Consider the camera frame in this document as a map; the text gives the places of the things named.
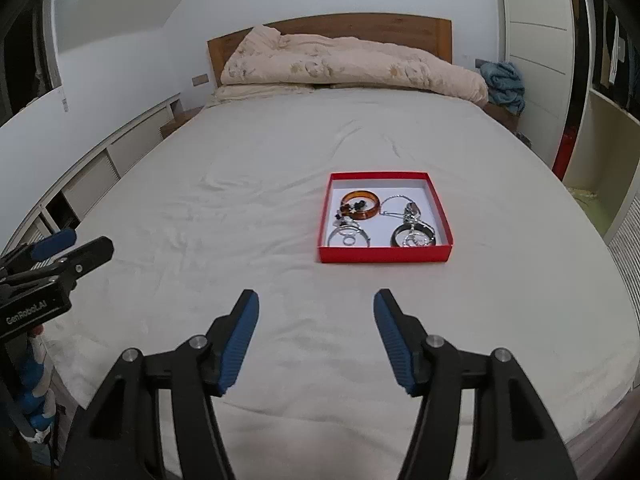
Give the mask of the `white blue gloved hand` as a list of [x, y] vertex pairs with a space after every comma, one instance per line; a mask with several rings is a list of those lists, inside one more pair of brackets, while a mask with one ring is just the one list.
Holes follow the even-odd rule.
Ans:
[[39, 325], [26, 336], [25, 350], [17, 365], [17, 409], [28, 426], [23, 437], [35, 444], [47, 442], [58, 411], [52, 390], [53, 364], [43, 332], [43, 326]]

